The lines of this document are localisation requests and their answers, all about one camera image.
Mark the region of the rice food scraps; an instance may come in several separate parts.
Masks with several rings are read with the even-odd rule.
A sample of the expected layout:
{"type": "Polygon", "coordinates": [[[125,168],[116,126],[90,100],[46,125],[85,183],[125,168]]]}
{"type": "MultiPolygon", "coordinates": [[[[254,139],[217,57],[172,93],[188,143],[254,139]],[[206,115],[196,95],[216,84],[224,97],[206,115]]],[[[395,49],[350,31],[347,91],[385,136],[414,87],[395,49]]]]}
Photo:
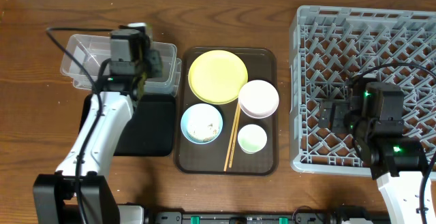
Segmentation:
{"type": "Polygon", "coordinates": [[[193,111],[187,123],[189,137],[199,143],[215,139],[220,130],[220,119],[215,113],[193,111]]]}

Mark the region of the light blue bowl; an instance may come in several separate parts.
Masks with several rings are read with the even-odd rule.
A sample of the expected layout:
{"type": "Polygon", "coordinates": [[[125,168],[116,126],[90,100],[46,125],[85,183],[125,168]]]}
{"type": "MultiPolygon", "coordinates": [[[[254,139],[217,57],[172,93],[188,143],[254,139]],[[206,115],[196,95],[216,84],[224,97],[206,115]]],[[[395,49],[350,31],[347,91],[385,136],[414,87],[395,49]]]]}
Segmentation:
{"type": "Polygon", "coordinates": [[[219,134],[218,134],[218,136],[217,136],[215,139],[213,139],[213,140],[211,140],[210,142],[207,142],[207,143],[199,143],[199,142],[196,142],[196,141],[192,140],[192,139],[189,137],[189,135],[188,135],[188,133],[187,133],[187,123],[188,123],[188,120],[189,120],[189,118],[190,118],[190,116],[191,116],[191,113],[192,113],[194,110],[195,110],[195,111],[198,111],[198,110],[199,110],[199,111],[202,111],[202,112],[208,112],[208,113],[210,113],[210,114],[215,113],[215,114],[219,117],[219,119],[220,119],[220,130],[219,130],[219,134],[221,133],[221,130],[223,129],[223,119],[222,119],[222,115],[221,115],[221,113],[218,111],[218,109],[216,109],[214,106],[209,105],[209,104],[207,104],[207,103],[198,103],[198,104],[195,104],[195,105],[192,105],[191,107],[189,107],[189,108],[188,108],[188,109],[183,113],[183,115],[182,115],[182,118],[181,118],[181,131],[182,131],[182,134],[185,136],[185,138],[188,139],[190,142],[192,142],[192,143],[194,143],[194,144],[208,144],[208,143],[212,142],[213,140],[217,139],[218,136],[219,136],[219,134]]]}

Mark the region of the white green cup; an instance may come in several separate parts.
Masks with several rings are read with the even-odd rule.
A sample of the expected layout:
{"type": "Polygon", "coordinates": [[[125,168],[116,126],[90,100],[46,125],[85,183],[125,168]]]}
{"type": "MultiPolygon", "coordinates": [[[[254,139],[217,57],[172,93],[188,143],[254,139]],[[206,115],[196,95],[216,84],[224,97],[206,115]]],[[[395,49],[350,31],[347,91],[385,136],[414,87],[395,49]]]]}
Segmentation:
{"type": "Polygon", "coordinates": [[[267,134],[259,125],[245,125],[237,135],[238,144],[244,153],[254,154],[261,151],[267,143],[267,134]]]}

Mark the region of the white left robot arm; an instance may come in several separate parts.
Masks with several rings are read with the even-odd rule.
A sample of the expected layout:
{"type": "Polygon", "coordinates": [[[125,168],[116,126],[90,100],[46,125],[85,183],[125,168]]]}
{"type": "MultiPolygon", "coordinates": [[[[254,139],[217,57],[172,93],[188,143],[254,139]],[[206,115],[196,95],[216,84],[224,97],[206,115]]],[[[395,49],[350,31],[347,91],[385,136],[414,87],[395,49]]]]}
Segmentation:
{"type": "Polygon", "coordinates": [[[144,94],[147,78],[162,74],[160,54],[151,47],[145,23],[109,30],[110,58],[92,78],[84,65],[56,39],[53,43],[83,72],[91,84],[90,106],[78,137],[52,174],[33,184],[39,223],[145,223],[137,204],[116,203],[106,176],[119,139],[144,94]]]}

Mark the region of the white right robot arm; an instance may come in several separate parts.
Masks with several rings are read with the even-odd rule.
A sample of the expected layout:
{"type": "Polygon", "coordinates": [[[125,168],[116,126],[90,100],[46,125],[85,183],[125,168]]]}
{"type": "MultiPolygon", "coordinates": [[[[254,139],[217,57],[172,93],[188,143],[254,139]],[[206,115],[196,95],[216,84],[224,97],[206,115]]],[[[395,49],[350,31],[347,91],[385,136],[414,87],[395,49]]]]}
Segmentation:
{"type": "Polygon", "coordinates": [[[403,101],[399,86],[365,78],[349,86],[347,100],[323,100],[318,125],[352,136],[391,223],[434,223],[432,167],[419,140],[403,135],[403,101]]]}

